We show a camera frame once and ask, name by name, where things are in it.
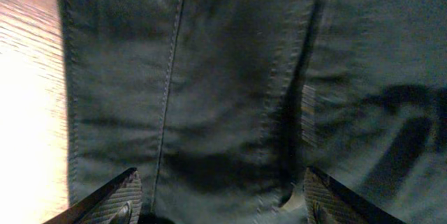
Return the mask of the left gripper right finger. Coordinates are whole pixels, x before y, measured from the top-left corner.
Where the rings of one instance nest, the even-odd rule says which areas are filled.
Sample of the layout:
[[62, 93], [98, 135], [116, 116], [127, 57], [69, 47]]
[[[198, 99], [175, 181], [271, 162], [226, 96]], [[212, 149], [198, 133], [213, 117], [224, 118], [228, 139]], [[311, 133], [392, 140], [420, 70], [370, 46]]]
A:
[[405, 224], [315, 167], [306, 169], [303, 193], [308, 224]]

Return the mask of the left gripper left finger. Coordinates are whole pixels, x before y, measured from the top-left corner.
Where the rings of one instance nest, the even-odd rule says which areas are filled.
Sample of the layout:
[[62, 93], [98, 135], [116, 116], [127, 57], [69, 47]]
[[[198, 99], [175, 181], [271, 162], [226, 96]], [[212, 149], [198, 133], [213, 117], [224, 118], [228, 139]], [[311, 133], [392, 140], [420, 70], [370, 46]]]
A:
[[137, 224], [141, 207], [141, 178], [132, 167], [44, 224]]

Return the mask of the dark green shorts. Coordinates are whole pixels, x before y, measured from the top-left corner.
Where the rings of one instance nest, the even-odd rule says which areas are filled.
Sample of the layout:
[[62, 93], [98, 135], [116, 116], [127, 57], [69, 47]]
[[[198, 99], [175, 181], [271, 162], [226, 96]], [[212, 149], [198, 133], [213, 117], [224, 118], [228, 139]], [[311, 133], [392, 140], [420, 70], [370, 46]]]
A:
[[57, 1], [70, 204], [134, 167], [134, 223], [344, 223], [317, 170], [446, 222], [446, 0]]

